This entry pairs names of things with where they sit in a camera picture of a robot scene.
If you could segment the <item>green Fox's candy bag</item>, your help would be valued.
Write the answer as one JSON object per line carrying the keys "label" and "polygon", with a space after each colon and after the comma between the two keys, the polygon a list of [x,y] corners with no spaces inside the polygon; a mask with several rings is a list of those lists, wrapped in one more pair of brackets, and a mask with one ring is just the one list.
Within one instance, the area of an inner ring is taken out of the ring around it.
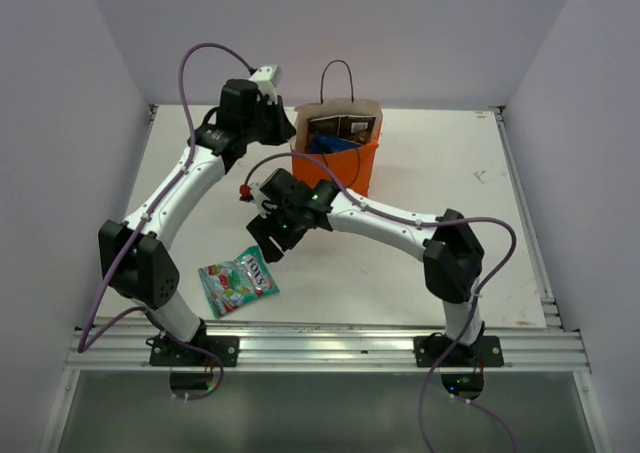
{"label": "green Fox's candy bag", "polygon": [[216,319],[280,292],[258,246],[233,260],[199,268],[198,274]]}

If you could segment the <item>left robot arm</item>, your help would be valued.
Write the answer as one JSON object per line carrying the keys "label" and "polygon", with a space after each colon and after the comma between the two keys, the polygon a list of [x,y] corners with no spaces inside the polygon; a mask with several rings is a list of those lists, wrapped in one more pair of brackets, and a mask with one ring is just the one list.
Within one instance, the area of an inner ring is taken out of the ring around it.
{"label": "left robot arm", "polygon": [[153,195],[126,219],[107,221],[99,230],[107,286],[145,308],[162,330],[175,337],[172,352],[185,365],[201,363],[208,342],[200,335],[201,319],[178,291],[180,274],[169,250],[195,206],[250,144],[279,146],[294,135],[277,93],[280,75],[278,66],[265,65],[247,79],[227,81],[215,121],[196,129]]}

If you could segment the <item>brown snack bag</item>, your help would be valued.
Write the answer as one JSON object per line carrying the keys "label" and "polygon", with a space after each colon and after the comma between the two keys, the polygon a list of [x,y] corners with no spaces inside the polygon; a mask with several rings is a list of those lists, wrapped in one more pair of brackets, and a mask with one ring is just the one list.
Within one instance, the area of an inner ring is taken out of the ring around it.
{"label": "brown snack bag", "polygon": [[307,122],[308,146],[314,134],[337,136],[365,145],[370,142],[376,118],[371,115],[333,115],[315,117]]}

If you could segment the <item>orange paper bag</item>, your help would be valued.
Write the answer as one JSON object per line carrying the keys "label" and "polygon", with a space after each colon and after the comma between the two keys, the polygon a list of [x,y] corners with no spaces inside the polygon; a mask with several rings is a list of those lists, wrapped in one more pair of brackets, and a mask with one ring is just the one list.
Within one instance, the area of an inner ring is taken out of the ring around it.
{"label": "orange paper bag", "polygon": [[[318,162],[313,163],[303,158],[294,157],[292,159],[294,176],[310,186],[315,186],[320,180],[329,177],[329,171],[333,171],[346,187],[366,195],[369,190],[382,128],[383,113],[381,104],[371,99],[356,98],[354,85],[350,84],[348,96],[344,98],[329,98],[324,94],[320,94],[317,102],[298,106],[295,108],[295,113],[294,126],[296,135],[290,141],[290,149],[297,154],[308,154]],[[370,142],[361,145],[357,149],[338,153],[309,153],[307,150],[307,122],[315,117],[333,115],[374,116],[376,122]]]}

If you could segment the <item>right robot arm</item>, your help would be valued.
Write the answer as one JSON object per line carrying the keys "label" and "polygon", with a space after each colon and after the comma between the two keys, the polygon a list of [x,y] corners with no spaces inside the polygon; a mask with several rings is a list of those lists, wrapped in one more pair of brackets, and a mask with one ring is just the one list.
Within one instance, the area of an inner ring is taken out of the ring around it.
{"label": "right robot arm", "polygon": [[363,236],[420,261],[427,290],[443,302],[447,357],[464,366],[480,355],[484,322],[472,293],[484,250],[459,212],[411,214],[332,180],[310,187],[284,169],[261,183],[243,184],[240,199],[258,209],[247,230],[268,263],[280,261],[312,229]]}

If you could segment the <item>blue sea salt chips bag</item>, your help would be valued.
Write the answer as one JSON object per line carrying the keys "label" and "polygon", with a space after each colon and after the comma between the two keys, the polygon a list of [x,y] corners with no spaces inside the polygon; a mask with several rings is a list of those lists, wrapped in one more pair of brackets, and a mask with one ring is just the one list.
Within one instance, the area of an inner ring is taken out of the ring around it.
{"label": "blue sea salt chips bag", "polygon": [[359,143],[337,136],[314,134],[308,146],[308,152],[311,154],[332,154],[359,147]]}

